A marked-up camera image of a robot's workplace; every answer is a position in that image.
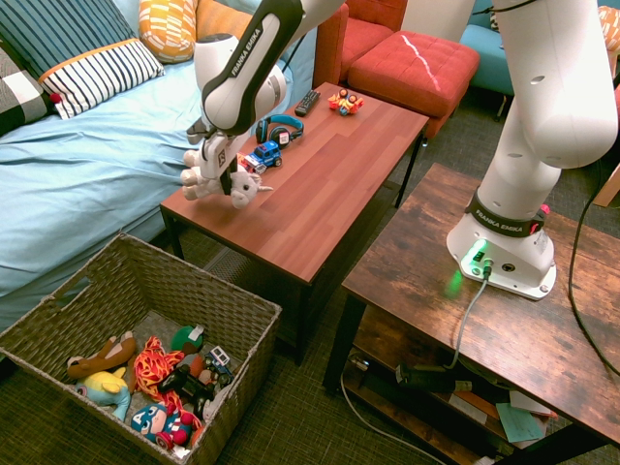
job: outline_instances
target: coffee table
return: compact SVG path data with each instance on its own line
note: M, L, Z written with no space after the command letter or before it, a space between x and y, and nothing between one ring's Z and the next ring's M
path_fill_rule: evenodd
M283 309L283 320L292 324L282 325L279 334L295 347L298 364L311 316L325 307L394 198L396 206L400 203L428 121L361 94L359 112L341 116L327 105L339 89L329 83L316 89L321 100L302 119L303 136L283 150L281 167L262 176L272 192L259 193L243 210L226 196L186 201L180 190L161 203L177 257L183 258L180 222L297 284L296 308ZM250 153L256 145L251 138L242 151ZM402 185L389 182L412 147Z
M473 437L476 432L492 436L495 445L503 442L504 450L512 447L494 404L470 399L473 403L461 410L463 399L453 403L449 395L428 395L419 403L436 400L437 409L445 414L431 412L428 420L408 416L393 402L402 400L398 395L413 394L394 386L394 369L401 361L410 366L438 364L433 345L448 353L443 363L451 360L461 319L481 283L461 276L446 237L478 185L476 179L434 165L416 186L344 280L348 297L324 378L327 390L336 391L347 364L347 391L459 464L476 463L486 454L484 449L464 447L469 436L479 439ZM576 224L552 213L544 227L555 245L554 288L544 299L532 301L487 287L467 321L460 350L460 359L573 423L529 447L515 447L512 455L498 462L506 465L554 464L603 444L620 445L620 378L605 368L589 345L568 299ZM619 366L620 240L584 227L573 286L583 320L606 356ZM371 360L379 377L385 374L392 386L375 380L374 369L362 372L347 363L352 347ZM455 405L460 417L452 423L448 414ZM451 431L451 437L443 432L469 416L478 420ZM429 424L433 419L440 424Z

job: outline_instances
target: red ottoman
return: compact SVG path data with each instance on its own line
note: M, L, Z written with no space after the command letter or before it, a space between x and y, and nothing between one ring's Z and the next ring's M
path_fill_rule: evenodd
M395 32L351 67L349 86L427 115L433 138L465 95L480 63L459 43L415 32Z

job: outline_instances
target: green light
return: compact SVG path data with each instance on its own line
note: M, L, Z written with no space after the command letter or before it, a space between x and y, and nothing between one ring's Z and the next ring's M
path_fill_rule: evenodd
M472 248L469 249L467 255L463 257L463 263L470 264L474 260L476 254L478 252L481 252L484 247L486 247L486 239L478 239L476 242L474 242L474 245L472 245Z
M458 296L458 292L461 290L461 285L463 284L463 275L461 274L461 270L457 269L452 275L452 279L449 280L446 287L444 288L444 297L449 299L454 299Z

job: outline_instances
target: remote control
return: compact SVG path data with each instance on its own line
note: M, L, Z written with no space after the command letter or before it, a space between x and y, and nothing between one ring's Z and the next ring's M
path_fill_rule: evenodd
M313 106L319 101L321 96L320 92L310 89L308 93L301 99L301 101L294 108L294 114L297 116L305 116L310 112Z

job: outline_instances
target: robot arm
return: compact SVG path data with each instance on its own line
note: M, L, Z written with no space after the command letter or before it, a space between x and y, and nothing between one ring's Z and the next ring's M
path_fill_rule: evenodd
M618 134L613 85L596 0L493 0L514 100L491 165L449 233L461 271L533 299L555 281L542 204L561 169L601 158Z
M275 108L286 82L275 66L282 52L327 20L344 0L263 0L240 41L230 35L197 43L195 64L201 90L201 176L222 181L229 194L230 171L250 127Z

